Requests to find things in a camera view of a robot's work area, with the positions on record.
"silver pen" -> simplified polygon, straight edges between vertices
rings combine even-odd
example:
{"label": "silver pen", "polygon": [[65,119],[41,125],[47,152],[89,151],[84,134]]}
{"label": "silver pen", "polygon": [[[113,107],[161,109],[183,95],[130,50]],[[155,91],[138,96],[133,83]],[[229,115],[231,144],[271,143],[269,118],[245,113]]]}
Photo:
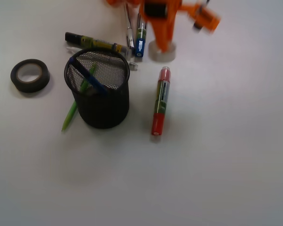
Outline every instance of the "silver pen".
{"label": "silver pen", "polygon": [[128,4],[125,3],[125,15],[126,15],[126,21],[127,21],[127,45],[129,49],[134,52],[135,46],[134,46],[134,36],[133,36],[133,30],[131,27],[131,20],[130,20],[130,14],[129,14],[129,7]]}

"blue pen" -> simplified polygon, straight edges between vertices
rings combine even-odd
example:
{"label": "blue pen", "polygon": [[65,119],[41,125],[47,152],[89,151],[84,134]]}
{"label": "blue pen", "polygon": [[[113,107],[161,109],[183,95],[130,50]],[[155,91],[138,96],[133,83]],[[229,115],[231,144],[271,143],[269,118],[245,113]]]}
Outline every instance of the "blue pen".
{"label": "blue pen", "polygon": [[143,57],[143,52],[146,43],[147,36],[147,23],[143,20],[140,14],[137,18],[137,32],[136,32],[136,47],[135,47],[135,56]]}
{"label": "blue pen", "polygon": [[71,57],[69,62],[98,92],[104,95],[108,94],[104,86],[76,58]]}

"pencil holder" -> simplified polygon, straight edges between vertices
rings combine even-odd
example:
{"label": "pencil holder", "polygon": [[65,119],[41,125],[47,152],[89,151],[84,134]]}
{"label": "pencil holder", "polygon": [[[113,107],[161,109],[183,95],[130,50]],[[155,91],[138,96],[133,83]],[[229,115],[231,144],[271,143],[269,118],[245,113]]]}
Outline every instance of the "pencil holder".
{"label": "pencil holder", "polygon": [[65,81],[83,120],[99,129],[120,124],[129,111],[130,69],[126,59],[105,48],[84,49],[73,57],[108,91],[106,95],[99,93],[68,61],[64,71]]}

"marker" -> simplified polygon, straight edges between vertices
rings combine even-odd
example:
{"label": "marker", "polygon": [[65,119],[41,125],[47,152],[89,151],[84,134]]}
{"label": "marker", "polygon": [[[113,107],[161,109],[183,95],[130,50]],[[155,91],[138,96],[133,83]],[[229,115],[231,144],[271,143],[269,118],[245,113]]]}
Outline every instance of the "marker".
{"label": "marker", "polygon": [[131,27],[131,21],[130,21],[130,14],[129,14],[129,7],[128,4],[125,3],[125,16],[126,16],[126,22],[127,22],[127,45],[129,49],[134,52],[135,47],[134,47],[134,36],[133,36],[133,30]]}
{"label": "marker", "polygon": [[138,14],[137,18],[137,32],[136,32],[136,48],[135,56],[143,57],[143,52],[147,36],[147,23],[143,20],[142,16]]}
{"label": "marker", "polygon": [[130,60],[132,56],[132,50],[129,49],[127,46],[123,46],[117,43],[112,44],[112,43],[109,43],[103,40],[94,39],[88,36],[66,32],[65,41],[68,41],[75,45],[79,45],[83,48],[93,48],[93,47],[108,48],[108,49],[111,49],[113,51],[120,53],[126,58],[126,60]]}
{"label": "marker", "polygon": [[155,102],[152,135],[160,136],[164,127],[166,114],[166,104],[170,88],[171,71],[168,67],[163,67],[160,71],[157,85],[157,99]]}
{"label": "marker", "polygon": [[[95,70],[96,70],[96,64],[94,64],[94,65],[92,66],[92,68],[90,69],[90,73],[91,73],[91,74],[94,74],[94,73],[95,73]],[[82,84],[81,84],[81,92],[82,92],[82,93],[85,93],[85,92],[87,91],[88,87],[89,87],[89,82],[87,82],[86,80],[84,80],[84,81],[82,82]],[[72,118],[73,118],[74,115],[75,115],[76,109],[77,109],[77,106],[76,106],[76,102],[74,101],[74,103],[72,104],[72,106],[71,106],[71,108],[70,108],[70,110],[69,110],[69,112],[68,112],[68,114],[67,114],[67,116],[66,116],[66,118],[65,118],[65,120],[64,120],[63,127],[62,127],[62,132],[63,132],[64,130],[66,130],[67,127],[69,126],[69,124],[70,124]]]}
{"label": "marker", "polygon": [[104,86],[76,58],[71,57],[69,62],[98,92],[104,95],[108,94]]}

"green label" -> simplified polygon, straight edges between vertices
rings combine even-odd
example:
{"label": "green label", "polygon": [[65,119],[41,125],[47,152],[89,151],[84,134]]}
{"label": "green label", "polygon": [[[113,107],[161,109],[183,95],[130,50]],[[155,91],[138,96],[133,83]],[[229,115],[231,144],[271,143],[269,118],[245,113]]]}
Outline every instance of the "green label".
{"label": "green label", "polygon": [[166,80],[159,81],[157,85],[157,97],[154,113],[166,114],[170,83]]}
{"label": "green label", "polygon": [[93,41],[93,38],[82,36],[81,46],[85,48],[92,48],[93,47],[92,41]]}
{"label": "green label", "polygon": [[136,36],[138,39],[146,39],[147,31],[145,29],[139,28],[137,29]]}

